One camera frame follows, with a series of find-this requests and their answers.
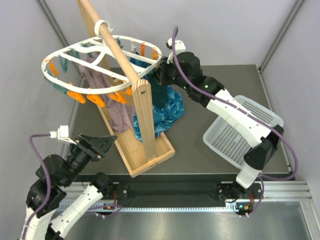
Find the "blue patterned cloth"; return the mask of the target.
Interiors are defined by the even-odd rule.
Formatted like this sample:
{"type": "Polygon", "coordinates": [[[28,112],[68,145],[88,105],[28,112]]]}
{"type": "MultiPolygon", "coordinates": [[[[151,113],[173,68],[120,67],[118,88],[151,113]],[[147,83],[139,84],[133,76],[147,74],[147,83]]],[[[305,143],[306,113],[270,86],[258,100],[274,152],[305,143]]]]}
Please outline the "blue patterned cloth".
{"type": "MultiPolygon", "coordinates": [[[[156,68],[153,69],[151,72],[147,73],[144,78],[146,79],[146,76],[148,74],[154,75],[154,72],[156,70],[156,68]]],[[[157,138],[161,133],[167,131],[173,125],[173,123],[185,113],[182,96],[177,91],[175,91],[172,86],[168,85],[166,87],[168,93],[168,101],[165,104],[164,108],[157,108],[152,104],[155,138],[157,138]]],[[[142,140],[141,130],[136,113],[133,117],[133,135],[139,141],[142,140]]]]}

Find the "white round clip hanger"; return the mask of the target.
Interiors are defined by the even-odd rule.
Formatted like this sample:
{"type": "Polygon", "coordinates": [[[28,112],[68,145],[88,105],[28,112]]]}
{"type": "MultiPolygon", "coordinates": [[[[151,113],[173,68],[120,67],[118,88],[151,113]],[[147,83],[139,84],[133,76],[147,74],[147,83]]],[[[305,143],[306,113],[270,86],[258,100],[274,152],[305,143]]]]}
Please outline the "white round clip hanger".
{"type": "MultiPolygon", "coordinates": [[[[50,82],[56,90],[72,97],[82,104],[86,102],[83,95],[91,96],[90,100],[95,104],[98,104],[96,99],[99,95],[111,94],[111,96],[114,97],[121,90],[125,90],[123,92],[124,94],[132,94],[132,92],[128,90],[128,88],[132,85],[132,82],[128,77],[99,66],[100,62],[106,55],[114,58],[119,62],[118,54],[113,53],[112,49],[109,47],[100,33],[100,27],[103,26],[107,27],[107,30],[109,32],[112,32],[113,29],[110,28],[109,23],[105,20],[100,19],[94,25],[94,37],[82,40],[51,53],[42,61],[41,64],[41,70],[44,78],[48,82],[50,82]],[[78,64],[79,66],[86,67],[90,70],[96,71],[97,73],[101,73],[119,80],[121,81],[121,84],[111,87],[94,89],[76,87],[71,83],[67,84],[58,78],[59,72],[52,62],[53,58],[59,58],[61,68],[64,72],[67,72],[69,62],[73,62],[78,64]]],[[[120,50],[125,57],[130,57],[131,59],[147,64],[147,66],[144,67],[139,66],[136,63],[130,63],[132,69],[136,72],[139,78],[143,78],[146,75],[152,73],[153,70],[160,65],[162,51],[156,45],[146,41],[142,41],[140,39],[123,35],[113,35],[112,38],[116,43],[118,43],[120,40],[126,40],[132,44],[140,44],[140,54],[129,52],[123,49],[120,50]]]]}

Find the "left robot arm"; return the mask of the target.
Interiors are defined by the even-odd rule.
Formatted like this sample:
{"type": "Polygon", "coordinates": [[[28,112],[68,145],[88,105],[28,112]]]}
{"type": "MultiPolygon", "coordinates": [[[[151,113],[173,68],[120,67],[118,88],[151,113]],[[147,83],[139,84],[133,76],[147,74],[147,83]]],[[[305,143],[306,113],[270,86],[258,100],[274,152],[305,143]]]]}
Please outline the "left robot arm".
{"type": "Polygon", "coordinates": [[[27,194],[21,240],[63,240],[94,204],[115,195],[113,181],[98,172],[80,196],[53,218],[67,196],[63,189],[71,186],[89,162],[105,157],[117,138],[116,135],[92,137],[81,133],[71,140],[67,158],[58,154],[38,158],[40,167],[35,172],[38,179],[27,194]]]}

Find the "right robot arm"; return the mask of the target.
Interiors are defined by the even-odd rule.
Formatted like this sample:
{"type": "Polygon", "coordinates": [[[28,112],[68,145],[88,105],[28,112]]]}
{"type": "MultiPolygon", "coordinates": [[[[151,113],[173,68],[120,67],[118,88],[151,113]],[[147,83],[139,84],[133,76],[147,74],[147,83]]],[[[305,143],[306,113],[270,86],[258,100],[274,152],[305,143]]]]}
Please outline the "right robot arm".
{"type": "Polygon", "coordinates": [[[192,52],[161,57],[154,77],[162,86],[176,85],[185,90],[191,100],[217,114],[244,137],[250,146],[243,156],[244,164],[220,196],[234,202],[249,195],[254,181],[278,150],[283,127],[271,126],[251,115],[222,83],[203,73],[199,58],[192,52]]]}

